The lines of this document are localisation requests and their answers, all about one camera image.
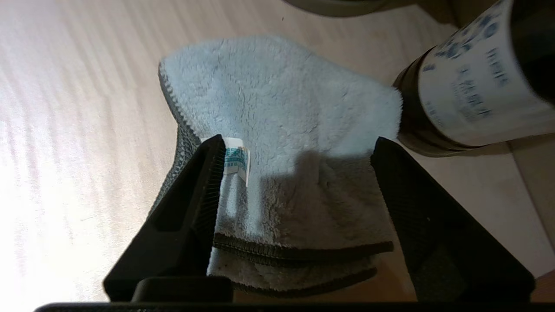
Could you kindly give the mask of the dark tea bottle white label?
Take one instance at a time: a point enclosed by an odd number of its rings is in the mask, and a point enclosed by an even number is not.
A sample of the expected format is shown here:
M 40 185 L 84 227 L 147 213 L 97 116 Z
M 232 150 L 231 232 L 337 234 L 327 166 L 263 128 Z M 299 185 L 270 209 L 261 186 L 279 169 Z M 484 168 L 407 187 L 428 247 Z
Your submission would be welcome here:
M 394 85 L 398 139 L 425 156 L 555 133 L 555 0 L 497 0 Z

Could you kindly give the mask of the light blue microfibre cloth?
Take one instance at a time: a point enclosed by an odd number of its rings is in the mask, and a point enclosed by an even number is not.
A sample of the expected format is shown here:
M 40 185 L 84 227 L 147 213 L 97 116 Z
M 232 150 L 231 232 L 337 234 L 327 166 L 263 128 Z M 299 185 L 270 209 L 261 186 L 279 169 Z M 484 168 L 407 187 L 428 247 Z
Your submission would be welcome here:
M 396 235 L 371 156 L 397 135 L 396 89 L 276 36 L 189 45 L 158 74 L 178 136 L 151 213 L 203 140 L 248 150 L 248 173 L 221 183 L 208 275 L 278 298 L 376 276 Z

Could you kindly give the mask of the grey kettle base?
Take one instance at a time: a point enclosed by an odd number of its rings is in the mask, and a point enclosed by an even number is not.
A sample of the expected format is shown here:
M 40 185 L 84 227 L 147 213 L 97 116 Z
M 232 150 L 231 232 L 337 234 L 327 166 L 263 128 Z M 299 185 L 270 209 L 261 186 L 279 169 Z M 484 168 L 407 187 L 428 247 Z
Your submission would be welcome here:
M 329 16 L 333 18 L 348 18 L 363 16 L 379 11 L 391 4 L 393 0 L 283 0 L 305 12 Z

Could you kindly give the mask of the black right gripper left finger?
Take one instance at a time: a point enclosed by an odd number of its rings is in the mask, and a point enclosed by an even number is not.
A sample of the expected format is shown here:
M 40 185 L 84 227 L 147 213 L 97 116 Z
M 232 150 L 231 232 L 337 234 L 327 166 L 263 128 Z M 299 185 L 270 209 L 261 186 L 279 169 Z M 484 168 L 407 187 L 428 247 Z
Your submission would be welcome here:
M 209 277 L 225 142 L 193 154 L 103 282 L 111 302 L 226 302 L 227 279 Z

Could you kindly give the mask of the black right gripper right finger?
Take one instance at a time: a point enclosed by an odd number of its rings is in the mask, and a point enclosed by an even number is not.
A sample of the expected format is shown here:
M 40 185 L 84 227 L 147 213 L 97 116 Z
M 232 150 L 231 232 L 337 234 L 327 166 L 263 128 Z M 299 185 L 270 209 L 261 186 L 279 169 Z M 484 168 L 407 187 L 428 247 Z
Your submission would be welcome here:
M 529 302 L 533 275 L 402 146 L 371 164 L 420 302 Z

